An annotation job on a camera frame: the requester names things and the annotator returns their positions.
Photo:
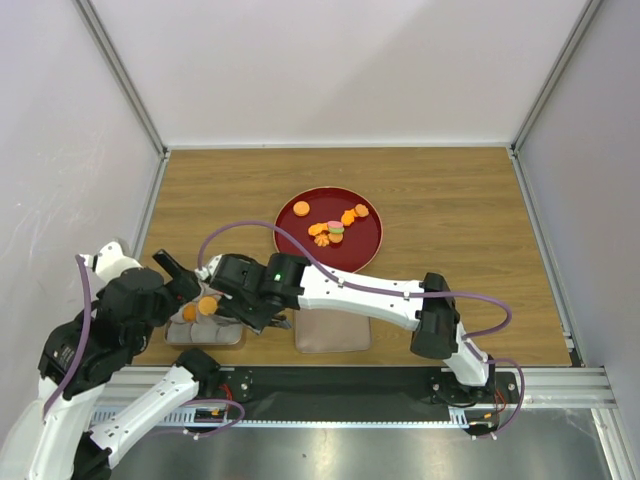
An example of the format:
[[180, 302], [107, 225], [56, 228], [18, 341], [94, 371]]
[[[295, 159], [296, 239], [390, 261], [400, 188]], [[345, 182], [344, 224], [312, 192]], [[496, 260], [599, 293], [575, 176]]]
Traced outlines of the orange cookie tin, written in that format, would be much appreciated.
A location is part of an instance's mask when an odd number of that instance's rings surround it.
[[213, 315], [218, 308], [218, 300], [214, 296], [203, 296], [197, 302], [198, 312], [203, 316]]

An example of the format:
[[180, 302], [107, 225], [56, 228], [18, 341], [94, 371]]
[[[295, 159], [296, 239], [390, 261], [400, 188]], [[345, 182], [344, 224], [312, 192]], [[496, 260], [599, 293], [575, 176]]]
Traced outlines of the pink metal tin lid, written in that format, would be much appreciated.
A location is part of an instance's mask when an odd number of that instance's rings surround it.
[[368, 350], [372, 345], [370, 319], [336, 310], [300, 310], [293, 315], [296, 349], [304, 354]]

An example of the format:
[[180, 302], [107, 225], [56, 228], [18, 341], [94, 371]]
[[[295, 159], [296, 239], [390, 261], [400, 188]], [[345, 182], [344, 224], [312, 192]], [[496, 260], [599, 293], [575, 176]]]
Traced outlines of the metal tongs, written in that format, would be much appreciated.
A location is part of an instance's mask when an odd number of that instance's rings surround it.
[[268, 326], [271, 328], [289, 330], [292, 328], [292, 323], [286, 315], [276, 315], [271, 318]]

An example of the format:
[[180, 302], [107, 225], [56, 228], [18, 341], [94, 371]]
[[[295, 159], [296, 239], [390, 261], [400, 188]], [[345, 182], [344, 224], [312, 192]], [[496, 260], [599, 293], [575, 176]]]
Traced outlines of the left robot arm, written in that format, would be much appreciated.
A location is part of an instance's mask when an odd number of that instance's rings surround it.
[[161, 381], [114, 419], [89, 425], [112, 376], [142, 353], [154, 328], [201, 292], [196, 274], [164, 250], [143, 267], [113, 241], [79, 255], [84, 307], [49, 335], [38, 364], [38, 397], [1, 449], [4, 479], [108, 479], [156, 424], [220, 388], [220, 366], [198, 348], [182, 353]]

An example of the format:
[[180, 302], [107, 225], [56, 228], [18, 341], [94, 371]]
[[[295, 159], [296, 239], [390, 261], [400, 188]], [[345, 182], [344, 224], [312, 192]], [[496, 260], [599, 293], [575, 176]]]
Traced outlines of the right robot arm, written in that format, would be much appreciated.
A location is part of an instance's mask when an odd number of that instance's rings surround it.
[[225, 313], [256, 334], [286, 309], [372, 317], [411, 332], [411, 352], [443, 361], [467, 399], [482, 402], [496, 390], [489, 356], [467, 335], [454, 295], [440, 275], [386, 280], [284, 253], [273, 254], [265, 265], [240, 254], [218, 255], [196, 275], [220, 293]]

